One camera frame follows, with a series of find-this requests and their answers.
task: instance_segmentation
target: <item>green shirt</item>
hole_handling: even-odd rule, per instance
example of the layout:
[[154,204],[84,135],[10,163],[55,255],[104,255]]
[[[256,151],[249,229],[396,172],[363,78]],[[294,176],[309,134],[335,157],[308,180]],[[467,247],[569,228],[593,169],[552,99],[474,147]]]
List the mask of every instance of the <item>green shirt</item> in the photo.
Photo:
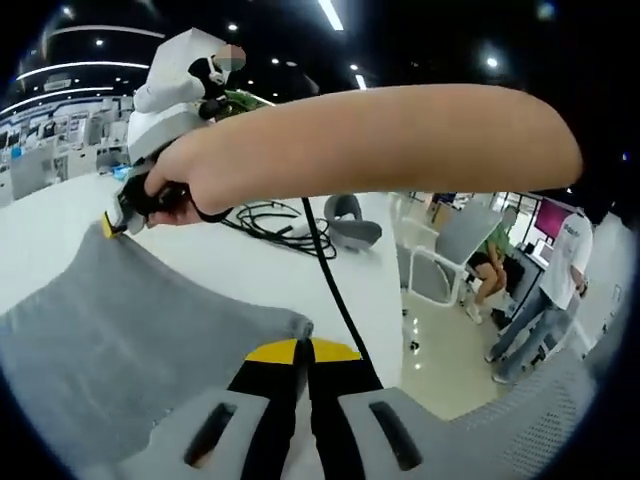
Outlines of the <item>green shirt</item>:
[[504,258],[511,251],[511,244],[509,243],[509,236],[507,235],[507,229],[504,224],[500,222],[498,226],[491,232],[487,239],[482,242],[479,252],[489,255],[489,244],[493,243],[496,247],[496,253],[499,258]]

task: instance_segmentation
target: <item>woman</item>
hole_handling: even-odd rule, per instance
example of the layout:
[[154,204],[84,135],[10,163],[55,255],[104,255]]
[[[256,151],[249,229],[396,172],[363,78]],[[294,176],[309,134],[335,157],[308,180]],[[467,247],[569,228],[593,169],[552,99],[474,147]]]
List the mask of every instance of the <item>woman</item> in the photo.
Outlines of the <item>woman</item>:
[[507,232],[515,225],[517,219],[518,209],[508,206],[502,221],[469,259],[469,265],[482,280],[478,293],[468,302],[466,308],[467,315],[477,324],[482,323],[480,308],[484,299],[507,286],[507,272],[503,267],[504,258],[511,250]]

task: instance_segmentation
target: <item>white table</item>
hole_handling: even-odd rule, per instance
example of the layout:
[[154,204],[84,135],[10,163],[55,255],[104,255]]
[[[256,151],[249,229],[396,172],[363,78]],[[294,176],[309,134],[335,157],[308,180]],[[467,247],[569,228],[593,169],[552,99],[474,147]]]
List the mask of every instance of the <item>white table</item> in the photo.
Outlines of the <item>white table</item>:
[[[119,183],[85,175],[0,209],[0,314],[46,285],[74,258]],[[359,195],[364,218],[382,226],[368,252],[339,251],[329,262],[382,383],[396,386],[402,365],[401,297],[386,194]],[[321,217],[324,198],[311,199]],[[299,200],[291,205],[302,211]],[[355,347],[314,257],[250,238],[222,225],[160,226],[134,239],[192,281],[256,305],[309,318],[314,336]]]

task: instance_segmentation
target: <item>finger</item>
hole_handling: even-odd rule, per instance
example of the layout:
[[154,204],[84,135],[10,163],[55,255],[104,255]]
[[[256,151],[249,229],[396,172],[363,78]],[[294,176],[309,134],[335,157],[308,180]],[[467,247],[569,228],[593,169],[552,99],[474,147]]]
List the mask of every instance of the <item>finger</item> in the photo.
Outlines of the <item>finger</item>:
[[180,225],[177,216],[170,212],[156,212],[149,215],[147,222],[150,226],[156,225]]
[[178,222],[180,225],[191,225],[193,223],[200,223],[202,219],[194,206],[189,202],[183,209],[180,209],[177,213]]
[[144,191],[150,197],[155,197],[164,185],[167,183],[167,178],[162,172],[161,165],[155,165],[147,175],[144,181]]

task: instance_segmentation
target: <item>gray mesh chair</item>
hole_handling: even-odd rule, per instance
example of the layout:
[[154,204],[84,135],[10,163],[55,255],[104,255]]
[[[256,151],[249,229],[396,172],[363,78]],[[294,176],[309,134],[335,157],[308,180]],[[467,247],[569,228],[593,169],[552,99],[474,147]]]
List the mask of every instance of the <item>gray mesh chair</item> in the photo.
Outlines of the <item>gray mesh chair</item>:
[[470,201],[444,225],[433,250],[412,249],[408,290],[435,305],[452,306],[469,258],[501,218],[499,212]]

